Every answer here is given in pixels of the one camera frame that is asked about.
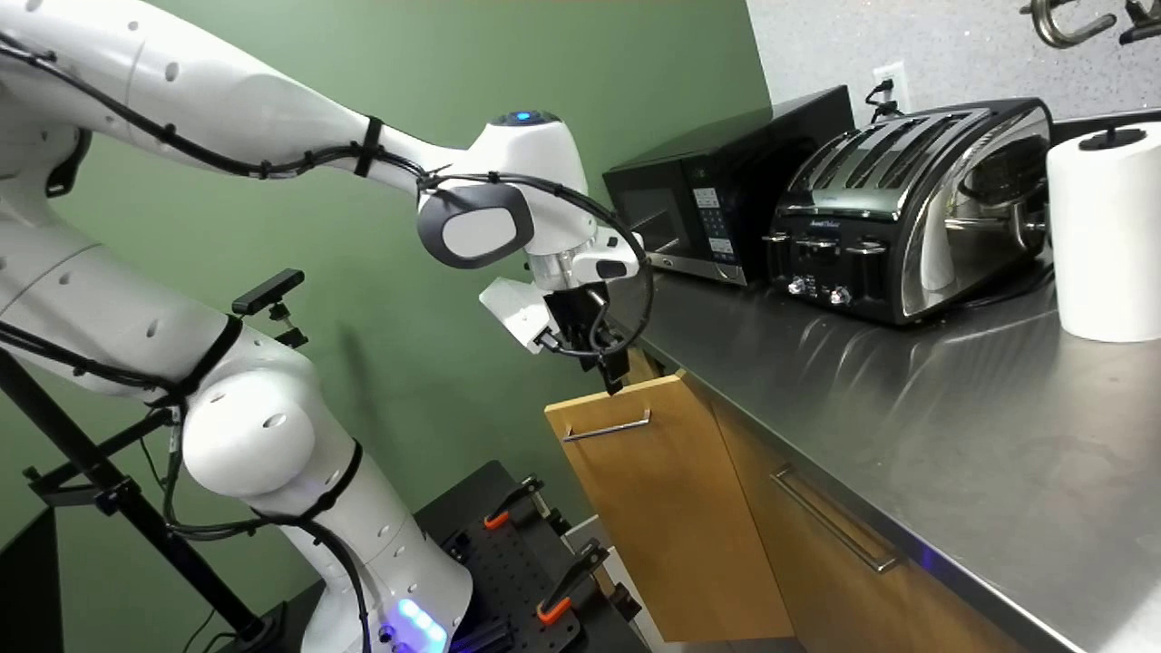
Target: microwave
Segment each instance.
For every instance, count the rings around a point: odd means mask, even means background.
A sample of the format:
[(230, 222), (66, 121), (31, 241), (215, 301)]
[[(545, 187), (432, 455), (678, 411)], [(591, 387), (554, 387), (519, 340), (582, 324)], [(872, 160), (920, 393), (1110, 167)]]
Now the microwave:
[(766, 277), (762, 238), (799, 167), (852, 129), (839, 86), (694, 129), (610, 170), (605, 186), (655, 267), (747, 286)]

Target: four-slice toaster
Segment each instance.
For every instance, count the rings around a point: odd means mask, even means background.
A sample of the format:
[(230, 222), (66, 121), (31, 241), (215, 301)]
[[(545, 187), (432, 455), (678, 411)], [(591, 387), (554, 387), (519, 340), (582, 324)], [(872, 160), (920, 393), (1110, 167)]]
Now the four-slice toaster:
[(1039, 100), (922, 112), (835, 138), (783, 194), (776, 288), (906, 324), (1037, 256), (1052, 119)]

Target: cabinet door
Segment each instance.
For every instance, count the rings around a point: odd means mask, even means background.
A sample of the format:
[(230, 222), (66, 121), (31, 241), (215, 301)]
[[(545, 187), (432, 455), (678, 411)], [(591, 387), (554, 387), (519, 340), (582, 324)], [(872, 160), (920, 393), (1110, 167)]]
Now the cabinet door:
[(810, 653), (1019, 653), (991, 622), (796, 478), (713, 403), (799, 640)]
[(793, 634), (714, 415), (680, 376), (545, 414), (662, 637)]

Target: speckled wall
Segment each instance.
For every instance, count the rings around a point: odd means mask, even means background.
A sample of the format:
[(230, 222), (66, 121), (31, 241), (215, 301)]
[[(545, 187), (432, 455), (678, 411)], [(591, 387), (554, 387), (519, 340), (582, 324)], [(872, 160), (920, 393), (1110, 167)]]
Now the speckled wall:
[(776, 102), (846, 84), (856, 116), (871, 71), (902, 59), (916, 109), (1001, 96), (1038, 95), (1057, 117), (1161, 106), (1161, 38), (1120, 46), (1130, 27), (1123, 2), (1058, 9), (1076, 29), (1113, 13), (1111, 30), (1070, 50), (1036, 36), (1021, 0), (748, 0), (758, 52)]

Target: metal hook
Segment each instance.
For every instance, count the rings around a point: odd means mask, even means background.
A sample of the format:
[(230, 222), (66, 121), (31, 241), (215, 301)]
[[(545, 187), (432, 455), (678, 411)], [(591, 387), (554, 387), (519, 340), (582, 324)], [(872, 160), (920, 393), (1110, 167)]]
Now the metal hook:
[(1032, 14), (1032, 24), (1036, 26), (1036, 33), (1040, 35), (1040, 40), (1061, 50), (1080, 45), (1117, 24), (1117, 16), (1105, 14), (1077, 31), (1063, 31), (1057, 24), (1057, 19), (1052, 15), (1052, 9), (1074, 1), (1076, 0), (1032, 0), (1032, 3), (1021, 9), (1021, 13)]

